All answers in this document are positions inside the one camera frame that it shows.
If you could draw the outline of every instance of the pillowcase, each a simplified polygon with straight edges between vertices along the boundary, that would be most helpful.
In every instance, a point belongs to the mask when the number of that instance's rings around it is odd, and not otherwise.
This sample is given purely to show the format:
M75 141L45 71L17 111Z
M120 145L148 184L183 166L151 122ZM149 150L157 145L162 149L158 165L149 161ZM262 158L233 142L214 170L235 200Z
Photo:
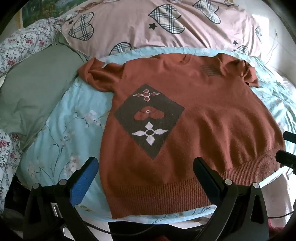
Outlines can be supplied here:
M87 58L65 45L55 45L13 66L0 88L0 128L20 136L21 149L34 141L48 116L76 78Z
M97 59L147 46L261 55L256 20L244 9L210 0L101 2L64 23L62 33L72 47Z

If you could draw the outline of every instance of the floral bedsheet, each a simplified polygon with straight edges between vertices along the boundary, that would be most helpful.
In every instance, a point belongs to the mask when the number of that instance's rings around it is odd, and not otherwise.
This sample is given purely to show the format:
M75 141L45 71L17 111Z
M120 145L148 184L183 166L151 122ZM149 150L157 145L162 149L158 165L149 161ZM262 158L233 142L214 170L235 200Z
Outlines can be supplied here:
M75 15L76 13L65 17L40 19L26 28L15 31L1 42L0 77L16 63L48 47L65 21Z
M0 129L0 216L3 214L6 193L22 157L17 135Z

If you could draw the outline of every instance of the dark diamond patch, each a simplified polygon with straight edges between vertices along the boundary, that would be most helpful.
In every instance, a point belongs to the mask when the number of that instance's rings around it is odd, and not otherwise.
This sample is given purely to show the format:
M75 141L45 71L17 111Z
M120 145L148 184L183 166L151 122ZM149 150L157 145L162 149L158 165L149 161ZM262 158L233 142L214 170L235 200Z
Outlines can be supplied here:
M164 116L157 119L149 116L136 120L135 114L146 106L163 112ZM154 159L183 111L184 107L144 84L126 99L114 116L131 138Z

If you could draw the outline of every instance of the knit sweater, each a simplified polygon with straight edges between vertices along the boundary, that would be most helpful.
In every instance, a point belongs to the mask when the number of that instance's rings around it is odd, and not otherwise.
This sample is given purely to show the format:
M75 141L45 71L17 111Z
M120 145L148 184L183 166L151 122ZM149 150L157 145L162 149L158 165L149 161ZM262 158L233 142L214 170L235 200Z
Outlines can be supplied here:
M123 65L93 58L79 76L113 92L100 179L113 218L183 212L209 204L193 172L202 157L236 184L279 168L281 131L249 86L255 69L226 54L160 54Z

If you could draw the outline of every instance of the plaid heart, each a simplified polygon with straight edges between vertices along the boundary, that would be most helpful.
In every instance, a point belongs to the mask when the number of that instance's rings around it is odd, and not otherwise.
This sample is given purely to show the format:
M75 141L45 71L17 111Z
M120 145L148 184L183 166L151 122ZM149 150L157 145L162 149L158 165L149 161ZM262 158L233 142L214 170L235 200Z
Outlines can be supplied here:
M209 0L200 0L196 2L193 7L199 9L203 14L213 23L220 24L221 20L216 14L219 6L211 3Z
M259 38L260 42L262 43L262 39L261 39L261 37L262 37L262 32L261 32L261 28L260 28L260 26L256 27L256 29L255 29L255 33L256 33L257 37Z
M155 8L148 16L171 34L180 34L185 30L178 20L182 15L170 4Z
M113 47L109 55L122 53L131 50L131 44L127 42L121 42Z
M86 14L81 15L72 28L69 31L69 35L72 38L87 41L89 40L94 34L94 28L89 23L94 16L93 12L89 12Z
M249 55L249 49L245 45L239 46L237 49L233 50L233 52L241 53L244 55Z

